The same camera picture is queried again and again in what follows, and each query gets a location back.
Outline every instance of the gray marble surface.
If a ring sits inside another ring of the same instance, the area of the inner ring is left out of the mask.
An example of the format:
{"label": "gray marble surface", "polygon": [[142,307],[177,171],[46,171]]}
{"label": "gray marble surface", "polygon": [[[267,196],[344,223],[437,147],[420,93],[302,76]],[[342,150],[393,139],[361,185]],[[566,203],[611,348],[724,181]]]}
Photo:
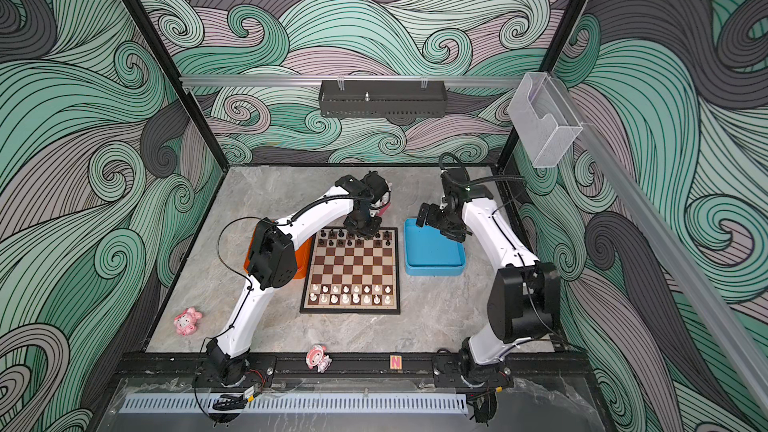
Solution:
{"label": "gray marble surface", "polygon": [[[148,352],[197,352],[206,337],[225,326],[244,280],[228,271],[216,256],[216,238],[231,220],[242,216],[282,218],[320,197],[346,174],[362,178],[363,167],[235,167],[219,190],[216,202],[179,276]],[[467,266],[457,277],[412,277],[406,273],[402,226],[415,217],[422,202],[440,199],[436,167],[378,167],[392,184],[392,204],[382,226],[398,227],[400,250],[400,315],[300,314],[302,280],[278,290],[254,334],[251,350],[297,352],[321,343],[329,352],[426,352],[458,350],[462,340],[487,321],[485,304],[495,270],[477,239],[465,242]],[[488,168],[470,168],[473,178],[490,175]],[[498,201],[498,191],[489,184]],[[332,225],[340,226],[342,220]],[[222,258],[241,270],[255,220],[240,221],[221,239]],[[203,313],[198,330],[176,334],[174,317],[187,307]],[[525,351],[550,351],[547,342],[527,344]]]}

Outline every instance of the cable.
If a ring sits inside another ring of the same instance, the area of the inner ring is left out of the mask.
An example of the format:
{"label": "cable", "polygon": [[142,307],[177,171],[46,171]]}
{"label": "cable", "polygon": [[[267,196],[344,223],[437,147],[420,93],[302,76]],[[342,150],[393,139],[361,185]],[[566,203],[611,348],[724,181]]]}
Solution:
{"label": "cable", "polygon": [[587,352],[588,352],[588,350],[587,350],[587,349],[585,349],[585,348],[583,348],[583,347],[581,347],[581,345],[572,344],[571,342],[569,342],[569,341],[565,340],[565,338],[564,338],[562,335],[560,335],[560,334],[558,334],[557,332],[553,331],[553,330],[552,330],[552,329],[551,329],[551,328],[550,328],[550,327],[549,327],[549,326],[548,326],[548,325],[547,325],[547,324],[546,324],[546,323],[545,323],[545,322],[542,320],[542,316],[538,314],[538,310],[536,310],[536,306],[535,306],[535,305],[534,305],[534,303],[533,303],[533,294],[532,294],[531,292],[529,292],[529,293],[528,293],[528,300],[530,300],[530,301],[531,301],[531,307],[533,308],[533,312],[534,312],[534,314],[536,314],[536,318],[538,319],[538,321],[539,321],[539,322],[542,322],[542,325],[543,325],[543,326],[545,326],[545,327],[546,327],[546,329],[547,329],[547,330],[548,330],[548,331],[549,331],[549,332],[550,332],[550,333],[551,333],[553,336],[555,336],[556,338],[558,338],[558,339],[559,339],[559,341],[560,341],[560,343],[562,343],[562,344],[565,344],[565,345],[569,345],[569,346],[571,346],[572,348],[574,348],[574,349],[576,349],[576,350],[580,350],[581,352],[585,352],[585,353],[587,353]]}

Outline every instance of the swirl pattern wallpaper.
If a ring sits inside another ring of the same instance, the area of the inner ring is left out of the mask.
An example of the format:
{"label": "swirl pattern wallpaper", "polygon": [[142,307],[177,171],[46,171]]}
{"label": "swirl pattern wallpaper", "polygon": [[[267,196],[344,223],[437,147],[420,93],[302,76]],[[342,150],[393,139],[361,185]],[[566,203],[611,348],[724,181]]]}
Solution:
{"label": "swirl pattern wallpaper", "polygon": [[0,429],[87,427],[220,176],[120,0],[0,0]]}
{"label": "swirl pattern wallpaper", "polygon": [[[180,72],[517,76],[537,70],[568,0],[141,0]],[[320,116],[317,88],[201,87],[227,158],[248,163],[495,162],[513,90],[449,91],[448,115]]]}
{"label": "swirl pattern wallpaper", "polygon": [[[768,352],[768,0],[589,0],[556,75]],[[564,279],[619,430],[768,430],[768,420],[577,140],[534,170],[520,215]]]}

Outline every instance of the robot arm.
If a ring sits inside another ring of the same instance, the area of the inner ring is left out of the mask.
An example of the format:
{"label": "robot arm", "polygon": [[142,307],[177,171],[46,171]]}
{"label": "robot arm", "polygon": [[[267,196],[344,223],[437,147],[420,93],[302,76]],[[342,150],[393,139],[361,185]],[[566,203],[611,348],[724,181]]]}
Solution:
{"label": "robot arm", "polygon": [[[433,226],[440,233],[464,242],[476,235],[496,269],[488,297],[488,323],[462,347],[465,376],[483,382],[483,366],[504,361],[520,339],[545,334],[559,316],[560,282],[553,264],[542,264],[512,231],[485,186],[469,184],[463,168],[441,175],[442,203],[422,204],[416,224]],[[538,303],[538,310],[532,304]]]}
{"label": "robot arm", "polygon": [[322,227],[343,216],[351,233],[375,235],[381,225],[376,214],[387,203],[386,181],[369,172],[362,180],[341,177],[322,197],[292,216],[277,222],[268,218],[259,221],[244,264],[247,282],[225,330],[207,345],[209,364],[222,384],[236,384],[244,376],[250,343],[266,306],[275,291],[296,275],[296,250]]}

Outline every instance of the pink figurine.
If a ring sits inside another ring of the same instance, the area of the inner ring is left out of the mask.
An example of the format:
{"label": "pink figurine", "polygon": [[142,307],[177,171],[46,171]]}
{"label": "pink figurine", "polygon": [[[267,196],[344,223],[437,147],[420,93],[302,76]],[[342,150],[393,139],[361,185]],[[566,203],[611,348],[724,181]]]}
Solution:
{"label": "pink figurine", "polygon": [[182,312],[181,315],[177,316],[176,319],[174,319],[174,324],[176,325],[176,333],[189,335],[197,331],[195,322],[202,319],[202,317],[203,314],[194,310],[194,307],[188,308],[186,311]]}

